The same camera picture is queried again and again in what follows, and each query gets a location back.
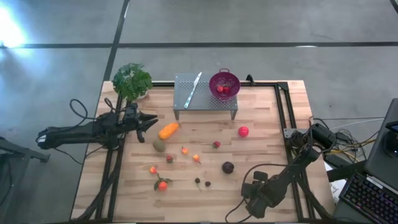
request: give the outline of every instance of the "wooden table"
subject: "wooden table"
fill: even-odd
[[[308,118],[312,113],[304,82],[298,80],[288,83],[297,126],[308,128]],[[229,111],[182,111],[180,129],[165,141],[166,152],[156,152],[152,142],[157,139],[157,133],[165,125],[175,122],[173,93],[171,87],[155,87],[144,100],[137,101],[142,112],[157,114],[159,121],[144,134],[144,144],[138,143],[135,132],[126,137],[114,222],[224,222],[227,212],[241,200],[241,184],[249,168],[266,162],[287,163],[275,92],[269,87],[242,87],[238,94],[239,110],[234,121]],[[105,97],[116,104],[117,94],[111,82],[104,82],[97,115],[109,111],[104,103]],[[286,107],[284,111],[289,126]],[[240,126],[249,128],[248,137],[238,136]],[[221,143],[219,149],[212,148],[214,141]],[[98,146],[90,144],[88,153]],[[189,149],[189,155],[181,153],[182,146]],[[193,162],[194,154],[200,156],[201,164]],[[166,155],[174,157],[173,164],[166,163]],[[98,193],[105,158],[106,151],[101,150],[86,159],[72,218],[84,212]],[[225,161],[235,165],[230,175],[221,170]],[[151,166],[157,168],[161,177],[173,180],[166,192],[154,191],[157,177],[149,173]],[[269,175],[278,174],[282,169],[271,166],[258,168]],[[308,166],[307,175],[311,191],[326,210],[333,213],[335,206],[321,157]],[[201,180],[201,191],[194,181],[197,177]],[[248,177],[247,182],[251,182],[252,174]],[[211,186],[205,187],[205,181],[210,181]],[[307,214],[302,192],[300,198],[304,214]],[[228,220],[237,222],[247,215],[242,205]],[[290,186],[286,198],[276,208],[267,208],[265,218],[252,217],[248,220],[276,221],[297,221]]]

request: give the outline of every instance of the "kiwi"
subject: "kiwi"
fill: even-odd
[[[160,139],[156,139],[153,143],[152,143],[153,147],[155,148],[156,151],[158,152],[164,152],[166,150],[166,145],[164,144],[164,142]]]

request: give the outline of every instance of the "potted plant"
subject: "potted plant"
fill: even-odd
[[[136,63],[119,68],[112,81],[113,89],[130,101],[144,98],[152,88],[152,77],[142,68],[143,64]]]

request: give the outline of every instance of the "metal grate stand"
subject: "metal grate stand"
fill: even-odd
[[[213,96],[209,89],[209,81],[212,75],[209,74],[202,74],[188,108],[184,108],[196,77],[197,74],[192,73],[175,76],[173,107],[175,119],[179,120],[180,111],[189,110],[229,110],[231,111],[231,119],[235,119],[236,112],[238,112],[236,96],[225,101]]]

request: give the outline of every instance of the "concrete floor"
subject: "concrete floor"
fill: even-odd
[[[6,0],[0,15],[9,22],[0,24],[0,41],[111,44],[122,4]],[[120,42],[398,41],[397,22],[388,0],[131,0]],[[68,107],[71,98],[93,116],[110,51],[1,49],[0,136],[43,152],[34,142],[39,131],[79,122]],[[250,73],[258,80],[305,80],[314,116],[360,118],[384,116],[398,97],[397,58],[398,47],[118,49],[111,78],[128,62],[145,64],[154,80],[228,67],[241,79]],[[364,140],[380,125],[347,129]],[[86,145],[60,149],[82,161]],[[81,167],[54,150],[45,153],[51,154],[47,164],[30,163],[11,223],[68,220]]]

